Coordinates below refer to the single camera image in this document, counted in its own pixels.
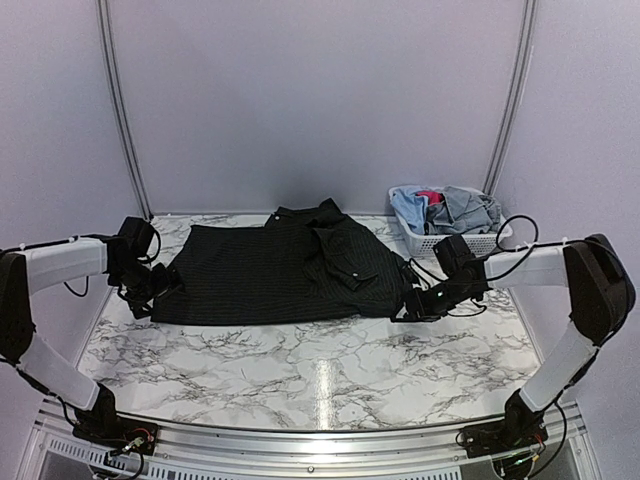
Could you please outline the black pinstriped shirt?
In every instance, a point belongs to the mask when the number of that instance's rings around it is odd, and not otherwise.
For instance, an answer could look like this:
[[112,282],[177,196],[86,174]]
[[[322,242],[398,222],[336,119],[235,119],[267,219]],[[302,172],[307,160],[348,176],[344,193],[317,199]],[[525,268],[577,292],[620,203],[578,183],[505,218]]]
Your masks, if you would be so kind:
[[274,212],[260,227],[192,226],[173,265],[183,282],[153,304],[155,323],[247,326],[390,318],[405,259],[327,199]]

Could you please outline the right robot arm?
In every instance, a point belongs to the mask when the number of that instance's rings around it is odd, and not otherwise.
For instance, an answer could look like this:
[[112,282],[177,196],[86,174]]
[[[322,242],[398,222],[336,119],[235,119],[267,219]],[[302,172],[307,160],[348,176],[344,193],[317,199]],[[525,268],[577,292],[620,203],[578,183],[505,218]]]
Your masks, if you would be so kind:
[[496,421],[461,429],[468,457],[524,449],[547,439],[544,416],[589,370],[601,348],[624,325],[636,302],[635,287],[603,234],[538,243],[475,255],[465,239],[448,236],[433,248],[444,273],[435,285],[403,297],[396,322],[435,322],[467,300],[492,290],[538,287],[551,294],[547,319],[526,318],[536,336],[545,327],[557,338],[532,376],[507,400]]

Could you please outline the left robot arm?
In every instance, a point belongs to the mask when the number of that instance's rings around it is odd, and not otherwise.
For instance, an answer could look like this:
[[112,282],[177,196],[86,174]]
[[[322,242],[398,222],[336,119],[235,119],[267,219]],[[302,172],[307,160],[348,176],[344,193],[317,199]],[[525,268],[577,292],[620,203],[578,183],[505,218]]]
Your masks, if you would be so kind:
[[150,222],[127,217],[114,235],[74,235],[1,253],[1,361],[61,404],[78,438],[129,450],[152,444],[158,427],[123,417],[112,390],[46,340],[54,325],[45,317],[46,292],[103,277],[134,318],[147,318],[154,302],[179,286],[149,252],[160,242]]

